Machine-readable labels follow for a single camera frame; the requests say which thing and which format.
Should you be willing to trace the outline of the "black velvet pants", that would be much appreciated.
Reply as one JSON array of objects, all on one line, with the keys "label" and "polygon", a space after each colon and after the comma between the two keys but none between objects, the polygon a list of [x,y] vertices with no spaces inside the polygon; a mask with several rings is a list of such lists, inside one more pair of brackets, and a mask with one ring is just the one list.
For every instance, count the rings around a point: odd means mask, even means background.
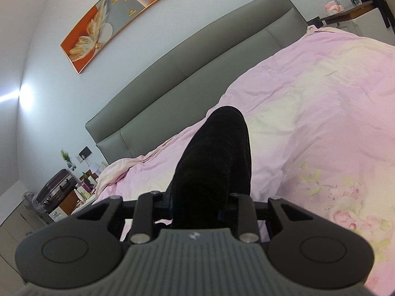
[{"label": "black velvet pants", "polygon": [[184,150],[173,178],[174,229],[224,228],[231,194],[250,194],[252,158],[242,113],[231,106],[213,111]]}]

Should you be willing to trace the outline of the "wooden left nightstand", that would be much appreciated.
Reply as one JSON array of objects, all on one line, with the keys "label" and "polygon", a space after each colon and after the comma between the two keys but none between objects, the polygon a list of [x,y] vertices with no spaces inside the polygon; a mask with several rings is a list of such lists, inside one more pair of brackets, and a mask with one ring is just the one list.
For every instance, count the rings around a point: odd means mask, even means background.
[{"label": "wooden left nightstand", "polygon": [[83,172],[81,176],[72,176],[76,183],[58,206],[67,216],[93,199],[99,179],[99,176],[90,170]]}]

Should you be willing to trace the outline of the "small white table lamp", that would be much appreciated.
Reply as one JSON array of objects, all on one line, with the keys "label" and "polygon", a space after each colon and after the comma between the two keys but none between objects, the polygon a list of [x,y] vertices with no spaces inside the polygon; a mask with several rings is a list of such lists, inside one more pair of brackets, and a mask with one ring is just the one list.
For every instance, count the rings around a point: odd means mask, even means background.
[{"label": "small white table lamp", "polygon": [[93,175],[99,176],[103,171],[103,167],[101,164],[94,162],[90,166],[90,171]]}]

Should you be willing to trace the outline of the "grey upholstered headboard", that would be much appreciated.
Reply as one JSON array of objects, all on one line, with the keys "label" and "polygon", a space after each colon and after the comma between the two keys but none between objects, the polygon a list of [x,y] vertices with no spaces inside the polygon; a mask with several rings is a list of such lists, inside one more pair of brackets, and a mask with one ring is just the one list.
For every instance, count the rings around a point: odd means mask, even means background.
[{"label": "grey upholstered headboard", "polygon": [[108,163],[145,155],[202,120],[238,77],[306,30],[291,0],[245,4],[150,65],[86,123],[86,130]]}]

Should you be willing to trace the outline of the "dark suitcase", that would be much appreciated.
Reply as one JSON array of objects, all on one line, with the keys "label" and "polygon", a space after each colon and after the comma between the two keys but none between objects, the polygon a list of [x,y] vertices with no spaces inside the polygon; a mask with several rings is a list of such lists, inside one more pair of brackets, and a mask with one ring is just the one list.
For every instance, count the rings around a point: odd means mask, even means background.
[{"label": "dark suitcase", "polygon": [[61,169],[38,192],[35,202],[46,213],[56,209],[74,191],[78,181],[69,170]]}]

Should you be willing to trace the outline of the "small green potted plant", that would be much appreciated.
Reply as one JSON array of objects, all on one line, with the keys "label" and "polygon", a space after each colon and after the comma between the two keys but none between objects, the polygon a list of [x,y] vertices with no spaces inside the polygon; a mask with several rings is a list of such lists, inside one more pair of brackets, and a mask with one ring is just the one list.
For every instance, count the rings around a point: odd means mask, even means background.
[{"label": "small green potted plant", "polygon": [[66,151],[61,149],[60,154],[61,154],[62,159],[66,162],[67,167],[69,167],[69,169],[73,170],[74,164],[72,163],[69,153],[67,153]]}]

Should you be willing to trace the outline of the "pink floral duvet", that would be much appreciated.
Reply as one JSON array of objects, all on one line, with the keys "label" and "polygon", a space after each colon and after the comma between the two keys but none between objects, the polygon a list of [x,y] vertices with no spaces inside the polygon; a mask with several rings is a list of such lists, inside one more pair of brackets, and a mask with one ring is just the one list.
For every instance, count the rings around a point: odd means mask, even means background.
[{"label": "pink floral duvet", "polygon": [[394,292],[394,47],[309,27],[227,89],[248,126],[255,201],[280,196],[361,235],[366,287]]}]

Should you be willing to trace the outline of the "white bedside cabinet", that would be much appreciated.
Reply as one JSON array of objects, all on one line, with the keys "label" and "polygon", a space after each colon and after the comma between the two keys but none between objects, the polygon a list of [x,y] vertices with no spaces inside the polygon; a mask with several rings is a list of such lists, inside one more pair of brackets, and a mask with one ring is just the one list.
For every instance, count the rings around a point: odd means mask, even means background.
[{"label": "white bedside cabinet", "polygon": [[320,27],[334,27],[355,34],[368,37],[389,45],[394,45],[394,29],[386,14],[382,14],[373,1],[349,7],[340,13],[316,17],[308,22],[309,25]]}]

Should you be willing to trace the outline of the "black garment on cabinet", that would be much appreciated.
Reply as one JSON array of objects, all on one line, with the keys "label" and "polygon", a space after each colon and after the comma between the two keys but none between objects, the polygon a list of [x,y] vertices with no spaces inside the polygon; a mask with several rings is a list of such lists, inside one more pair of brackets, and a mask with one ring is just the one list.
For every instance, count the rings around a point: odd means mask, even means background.
[{"label": "black garment on cabinet", "polygon": [[372,1],[373,4],[379,9],[386,27],[387,28],[391,27],[392,30],[394,30],[395,18],[385,0],[361,0],[361,1],[364,3],[368,1]]}]

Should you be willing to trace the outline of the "black wall socket panel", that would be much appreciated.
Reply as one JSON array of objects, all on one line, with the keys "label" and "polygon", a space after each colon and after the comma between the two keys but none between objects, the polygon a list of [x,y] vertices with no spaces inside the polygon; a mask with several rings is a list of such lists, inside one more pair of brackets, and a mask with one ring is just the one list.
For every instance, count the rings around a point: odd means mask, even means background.
[{"label": "black wall socket panel", "polygon": [[87,159],[92,154],[92,151],[89,147],[85,146],[79,153],[79,157],[83,160]]}]

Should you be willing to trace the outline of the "orange framed wall painting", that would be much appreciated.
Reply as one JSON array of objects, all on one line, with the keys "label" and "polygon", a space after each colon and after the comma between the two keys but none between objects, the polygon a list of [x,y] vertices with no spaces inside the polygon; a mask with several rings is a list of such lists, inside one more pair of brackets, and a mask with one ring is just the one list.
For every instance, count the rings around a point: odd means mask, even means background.
[{"label": "orange framed wall painting", "polygon": [[76,73],[130,22],[158,0],[99,0],[81,18],[60,47]]}]

